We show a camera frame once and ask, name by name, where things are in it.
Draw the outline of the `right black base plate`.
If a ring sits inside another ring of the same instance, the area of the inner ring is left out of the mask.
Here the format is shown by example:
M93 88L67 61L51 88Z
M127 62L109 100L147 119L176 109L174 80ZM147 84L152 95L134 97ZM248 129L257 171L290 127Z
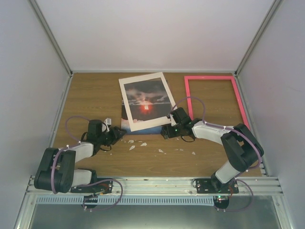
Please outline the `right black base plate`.
M229 181L226 184L214 184L211 178L195 178L192 186L198 194L238 194L239 188L236 181Z

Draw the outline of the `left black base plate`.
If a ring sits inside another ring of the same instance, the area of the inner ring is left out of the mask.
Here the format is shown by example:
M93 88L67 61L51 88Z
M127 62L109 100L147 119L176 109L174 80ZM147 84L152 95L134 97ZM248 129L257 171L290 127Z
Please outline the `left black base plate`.
M87 185L79 185L70 189L71 193L109 194L112 193L113 179L97 178Z

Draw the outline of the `white mat board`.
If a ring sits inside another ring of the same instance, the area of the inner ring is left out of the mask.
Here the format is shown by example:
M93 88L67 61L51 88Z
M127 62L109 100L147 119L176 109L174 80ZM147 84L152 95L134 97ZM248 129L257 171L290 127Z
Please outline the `white mat board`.
M119 85L132 132L171 123L175 101L162 72L121 78Z

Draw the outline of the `white debris pile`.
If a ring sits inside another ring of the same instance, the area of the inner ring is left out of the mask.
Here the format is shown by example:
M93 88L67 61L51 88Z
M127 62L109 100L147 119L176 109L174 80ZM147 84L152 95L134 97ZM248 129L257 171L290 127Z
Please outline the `white debris pile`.
M147 143L141 140L122 140L122 142L127 145L128 151L132 151L137 147L145 147L147 146Z

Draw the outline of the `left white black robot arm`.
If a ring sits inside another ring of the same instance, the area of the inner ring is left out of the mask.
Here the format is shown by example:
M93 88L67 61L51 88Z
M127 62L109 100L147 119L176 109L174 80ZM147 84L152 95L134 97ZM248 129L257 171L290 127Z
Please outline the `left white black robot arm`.
M98 188L97 174L92 169L76 169L75 164L95 156L103 146L112 149L127 133L126 130L111 125L107 118L90 120L87 132L77 144L62 148L46 148L34 178L34 187L54 194L67 193L72 189L84 189L92 193Z

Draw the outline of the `aluminium front rail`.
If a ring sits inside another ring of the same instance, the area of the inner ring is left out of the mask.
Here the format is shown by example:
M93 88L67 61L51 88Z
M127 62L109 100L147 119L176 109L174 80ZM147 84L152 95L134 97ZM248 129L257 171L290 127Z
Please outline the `aluminium front rail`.
M191 177L116 177L122 184L114 183L110 196L218 196L219 193L208 191L198 193ZM276 177L239 177L236 195L282 196L284 193Z

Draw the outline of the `right aluminium corner post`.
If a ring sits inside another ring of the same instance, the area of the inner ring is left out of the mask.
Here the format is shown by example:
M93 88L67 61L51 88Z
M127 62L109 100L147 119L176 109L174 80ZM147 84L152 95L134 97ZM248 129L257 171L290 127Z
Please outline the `right aluminium corner post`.
M236 68L234 75L235 77L238 77L241 73L241 71L243 70L243 68L245 67L248 59L250 58L252 52L254 51L255 47L257 46L258 42L260 41L261 37L263 36L264 32L266 31L268 25L270 24L270 22L272 21L273 17L275 16L275 14L277 13L279 7L282 4L282 0L274 0L269 8L269 10L267 11L262 23L260 24L257 32L255 33L249 47L247 48L242 60L240 61L238 67Z

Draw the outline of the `pink photo frame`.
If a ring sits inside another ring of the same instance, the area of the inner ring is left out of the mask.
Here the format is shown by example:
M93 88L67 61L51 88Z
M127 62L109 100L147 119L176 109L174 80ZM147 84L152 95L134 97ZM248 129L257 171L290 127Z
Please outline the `pink photo frame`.
M233 75L187 75L184 84L186 96L190 97L186 102L192 118L203 117L219 125L250 126Z

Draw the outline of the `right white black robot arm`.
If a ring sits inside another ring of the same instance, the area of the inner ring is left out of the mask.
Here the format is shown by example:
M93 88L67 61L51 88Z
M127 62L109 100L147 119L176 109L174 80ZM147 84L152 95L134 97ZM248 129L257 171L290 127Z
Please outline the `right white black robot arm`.
M244 124L221 126L199 118L192 120L183 108L171 111L169 118L171 123L163 125L161 130L164 139L190 137L223 146L227 161L210 178L211 188L216 193L224 192L234 178L262 162L264 150Z

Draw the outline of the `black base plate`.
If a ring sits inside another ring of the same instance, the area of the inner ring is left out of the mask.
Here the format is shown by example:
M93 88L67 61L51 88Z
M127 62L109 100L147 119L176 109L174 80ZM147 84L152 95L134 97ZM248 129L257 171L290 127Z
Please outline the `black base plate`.
M97 178L87 185L79 185L70 189L71 193L109 194L112 193L113 179Z
M192 186L198 194L238 194L239 188L236 181L229 181L226 184L214 184L211 178L195 178Z

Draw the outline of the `left aluminium corner post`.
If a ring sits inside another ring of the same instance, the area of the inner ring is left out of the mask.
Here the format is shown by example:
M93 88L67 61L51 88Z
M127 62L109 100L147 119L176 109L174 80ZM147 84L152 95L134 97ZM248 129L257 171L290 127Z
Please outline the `left aluminium corner post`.
M73 71L71 70L71 68L70 68L70 66L69 66L69 64L68 64L68 62L67 62L59 44L58 44L58 42L56 41L56 38L55 38L53 32L51 31L51 28L50 28L50 26L49 26L49 24L48 24L48 22L47 22L47 20L44 16L39 4L37 3L36 0L29 0L28 2L30 4L30 6L32 7L35 15L37 16L38 21L40 22L43 30L45 31L49 41L51 42L51 45L54 48L59 60L61 61L62 65L65 69L65 71L67 72L68 76L70 78L72 78Z

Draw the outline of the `sunset photo print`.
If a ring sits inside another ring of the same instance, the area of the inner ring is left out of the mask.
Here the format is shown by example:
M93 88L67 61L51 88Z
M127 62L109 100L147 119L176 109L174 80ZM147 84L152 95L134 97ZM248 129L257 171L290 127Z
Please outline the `sunset photo print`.
M172 103L160 78L126 83L124 88L134 123L164 117L171 111Z

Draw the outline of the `aluminium corner post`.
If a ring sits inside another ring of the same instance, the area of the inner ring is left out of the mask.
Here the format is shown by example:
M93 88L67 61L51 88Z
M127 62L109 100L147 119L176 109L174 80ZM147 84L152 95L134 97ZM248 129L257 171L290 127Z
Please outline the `aluminium corner post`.
M240 61L238 67L236 68L234 75L235 77L238 77L241 73L241 71L243 70L243 68L245 67L248 59L250 58L252 52L254 51L255 47L257 46L258 42L260 41L261 37L263 36L264 32L266 31L268 25L270 24L270 22L272 21L273 17L275 16L275 14L277 13L279 7L282 4L282 0L274 0L269 8L269 10L267 11L262 23L260 24L257 32L255 33L249 47L247 48L242 60Z
M47 20L44 16L39 4L37 3L36 0L29 0L28 2L30 4L30 6L32 7L35 15L37 16L38 21L40 22L43 30L45 31L49 41L51 42L51 45L54 48L59 60L61 61L62 65L65 69L65 71L67 72L68 76L70 78L72 78L73 71L71 70L71 68L70 68L70 66L69 66L69 64L68 64L68 62L67 62L59 44L58 44L58 42L56 41L56 38L55 38L53 32L51 31L51 28L50 28L50 26L49 26L49 24L48 24L48 22L47 22Z

